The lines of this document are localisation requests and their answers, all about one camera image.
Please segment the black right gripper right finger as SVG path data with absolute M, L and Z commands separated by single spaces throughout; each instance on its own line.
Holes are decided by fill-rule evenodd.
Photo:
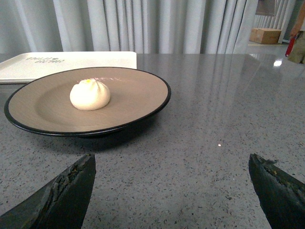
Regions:
M 257 154 L 249 157 L 249 173 L 260 206 L 273 229 L 305 227 L 305 184 Z

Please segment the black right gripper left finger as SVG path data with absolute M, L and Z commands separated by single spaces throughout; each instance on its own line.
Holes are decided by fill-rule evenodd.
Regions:
M 91 199 L 95 156 L 84 155 L 0 217 L 2 229 L 80 229 Z

